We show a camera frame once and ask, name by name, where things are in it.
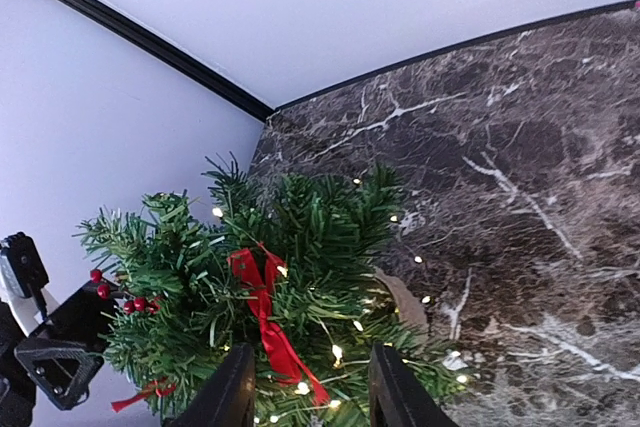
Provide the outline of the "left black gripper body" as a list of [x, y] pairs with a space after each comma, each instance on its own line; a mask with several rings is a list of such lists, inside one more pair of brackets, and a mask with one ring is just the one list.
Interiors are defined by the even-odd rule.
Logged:
[[98, 295], [98, 285], [87, 282], [50, 313], [29, 337], [105, 347], [117, 307], [111, 294], [102, 298]]

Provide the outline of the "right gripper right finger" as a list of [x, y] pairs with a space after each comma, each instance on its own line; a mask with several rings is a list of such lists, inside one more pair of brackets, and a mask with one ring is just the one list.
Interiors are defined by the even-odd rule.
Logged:
[[393, 347], [373, 345], [368, 381], [371, 426], [457, 427]]

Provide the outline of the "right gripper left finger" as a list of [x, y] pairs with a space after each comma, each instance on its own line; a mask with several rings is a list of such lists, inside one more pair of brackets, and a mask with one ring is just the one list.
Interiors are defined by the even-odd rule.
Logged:
[[233, 346], [193, 401], [170, 427], [254, 426], [255, 359], [247, 343]]

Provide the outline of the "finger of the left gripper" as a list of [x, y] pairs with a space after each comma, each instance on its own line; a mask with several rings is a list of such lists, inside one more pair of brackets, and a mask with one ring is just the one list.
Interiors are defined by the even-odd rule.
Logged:
[[18, 362], [51, 403], [71, 410], [89, 394], [104, 364], [102, 355], [82, 342], [27, 338], [14, 349]]

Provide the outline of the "red berry sprig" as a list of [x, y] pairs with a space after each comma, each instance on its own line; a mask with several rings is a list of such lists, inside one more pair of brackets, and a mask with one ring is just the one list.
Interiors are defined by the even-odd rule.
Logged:
[[145, 298], [134, 296], [124, 287], [118, 287], [106, 279], [100, 269], [92, 269], [89, 273], [90, 283], [95, 293], [102, 300], [122, 300], [122, 310], [126, 315], [134, 313], [156, 314], [160, 310], [160, 298]]

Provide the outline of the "red bow ornament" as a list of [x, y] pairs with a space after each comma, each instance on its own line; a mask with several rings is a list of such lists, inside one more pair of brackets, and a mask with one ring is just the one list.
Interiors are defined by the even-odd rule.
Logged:
[[141, 390], [139, 390], [134, 396], [124, 400], [112, 402], [111, 408], [114, 412], [119, 413], [125, 408], [137, 402], [146, 400], [151, 396], [155, 396], [158, 398], [166, 397], [172, 394], [175, 391], [175, 388], [176, 388], [176, 385], [171, 382], [168, 382], [165, 378], [162, 378], [160, 380], [154, 380], [148, 383]]

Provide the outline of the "small green christmas tree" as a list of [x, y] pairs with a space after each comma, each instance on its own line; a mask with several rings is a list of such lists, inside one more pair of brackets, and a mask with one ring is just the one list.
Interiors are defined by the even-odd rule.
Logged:
[[463, 390], [376, 271], [401, 199], [391, 168], [355, 182], [289, 173], [263, 186], [234, 164], [209, 177], [213, 223], [188, 194], [156, 193], [79, 226], [99, 296], [113, 280], [122, 298], [104, 357], [136, 393], [114, 410], [143, 402], [176, 419], [241, 343], [254, 353], [257, 426], [366, 424], [375, 344], [432, 397]]

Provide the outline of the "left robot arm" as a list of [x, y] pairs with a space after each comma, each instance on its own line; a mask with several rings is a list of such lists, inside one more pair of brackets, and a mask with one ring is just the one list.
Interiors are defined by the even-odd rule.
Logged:
[[26, 334], [9, 302], [1, 302], [3, 426], [31, 425], [37, 392], [62, 411], [88, 399], [116, 310], [115, 300], [85, 284]]

